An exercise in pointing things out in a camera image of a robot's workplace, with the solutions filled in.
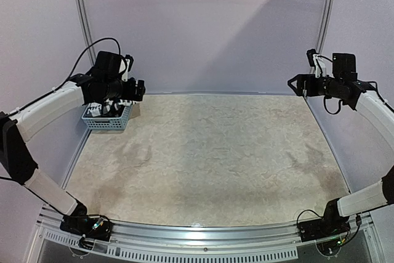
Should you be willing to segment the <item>left aluminium wall post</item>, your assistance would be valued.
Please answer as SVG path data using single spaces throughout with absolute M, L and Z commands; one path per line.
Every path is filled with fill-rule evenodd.
M 86 47 L 93 43 L 92 33 L 90 30 L 89 20 L 87 16 L 87 10 L 84 0 L 75 0 L 76 8 L 78 12 L 79 22 L 81 26 L 82 36 Z

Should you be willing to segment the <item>right aluminium wall post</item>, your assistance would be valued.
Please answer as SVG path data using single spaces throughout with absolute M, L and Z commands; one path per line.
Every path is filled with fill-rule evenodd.
M 319 27 L 318 37 L 316 42 L 316 51 L 318 53 L 321 53 L 323 51 L 324 42 L 328 32 L 333 2 L 334 0 L 324 0 L 320 27 Z

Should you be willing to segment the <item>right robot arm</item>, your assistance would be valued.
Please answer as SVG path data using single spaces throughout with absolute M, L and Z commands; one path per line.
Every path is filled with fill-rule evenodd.
M 287 82 L 295 95 L 339 99 L 340 107 L 346 105 L 358 112 L 393 147 L 393 108 L 380 95 L 376 82 L 358 79 L 355 55 L 333 53 L 329 59 L 315 49 L 308 50 L 306 55 L 315 72 L 296 75 Z M 324 236 L 331 236 L 349 216 L 391 204 L 393 169 L 377 183 L 328 202 L 318 230 Z

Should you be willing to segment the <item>black white checked shirt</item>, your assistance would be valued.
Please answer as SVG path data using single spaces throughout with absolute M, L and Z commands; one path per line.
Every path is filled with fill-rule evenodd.
M 120 117 L 125 108 L 135 105 L 132 100 L 107 100 L 104 103 L 90 103 L 84 113 L 87 118 L 116 118 Z

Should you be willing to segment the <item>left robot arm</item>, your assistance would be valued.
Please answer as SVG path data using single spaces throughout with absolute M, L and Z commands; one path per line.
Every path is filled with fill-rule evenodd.
M 26 146 L 39 131 L 69 111 L 107 100 L 141 102 L 145 82 L 129 77 L 134 59 L 100 51 L 94 66 L 85 74 L 75 74 L 53 91 L 12 114 L 1 113 L 1 164 L 10 179 L 33 192 L 61 214 L 79 235 L 92 226 L 79 210 L 85 207 L 42 172 Z

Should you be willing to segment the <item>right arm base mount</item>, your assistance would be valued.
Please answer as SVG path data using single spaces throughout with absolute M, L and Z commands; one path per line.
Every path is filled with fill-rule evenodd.
M 301 222 L 300 218 L 302 214 L 306 212 L 314 214 L 317 218 Z M 362 220 L 359 214 L 356 215 L 355 221 L 357 229 L 355 233 L 351 235 L 351 227 L 348 217 L 340 217 L 338 220 L 327 222 L 324 220 L 323 216 L 320 216 L 314 210 L 305 209 L 297 216 L 296 227 L 302 242 L 319 240 L 334 235 L 340 235 L 345 232 L 345 236 L 343 238 L 339 238 L 336 243 L 337 246 L 343 246 L 352 241 L 360 231 Z

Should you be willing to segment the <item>light blue plastic basket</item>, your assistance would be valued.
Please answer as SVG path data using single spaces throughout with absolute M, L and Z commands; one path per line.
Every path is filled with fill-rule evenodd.
M 87 118 L 82 114 L 82 121 L 88 129 L 97 131 L 123 131 L 127 126 L 132 106 L 124 109 L 122 115 L 116 118 Z

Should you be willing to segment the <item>aluminium wall post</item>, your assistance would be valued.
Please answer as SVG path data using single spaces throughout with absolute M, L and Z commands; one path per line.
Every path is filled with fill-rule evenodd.
M 319 27 L 318 37 L 316 42 L 316 51 L 318 53 L 321 53 L 323 51 L 324 42 L 328 32 L 333 2 L 334 0 L 324 0 L 320 27 Z
M 79 22 L 81 26 L 82 36 L 86 47 L 93 43 L 92 33 L 90 30 L 89 20 L 87 16 L 87 10 L 84 0 L 75 0 L 76 8 L 78 12 Z

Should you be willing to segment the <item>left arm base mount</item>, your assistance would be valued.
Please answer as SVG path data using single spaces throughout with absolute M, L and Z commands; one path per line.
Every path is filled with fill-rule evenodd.
M 92 250 L 96 240 L 109 242 L 113 226 L 114 223 L 103 215 L 64 216 L 60 230 L 79 235 L 78 247 Z

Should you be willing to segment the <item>front aluminium rail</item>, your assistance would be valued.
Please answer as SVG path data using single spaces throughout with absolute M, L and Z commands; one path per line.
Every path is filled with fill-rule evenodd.
M 383 262 L 371 217 L 351 230 L 303 241 L 295 222 L 247 227 L 171 227 L 116 221 L 109 241 L 60 230 L 61 217 L 43 207 L 28 262 Z

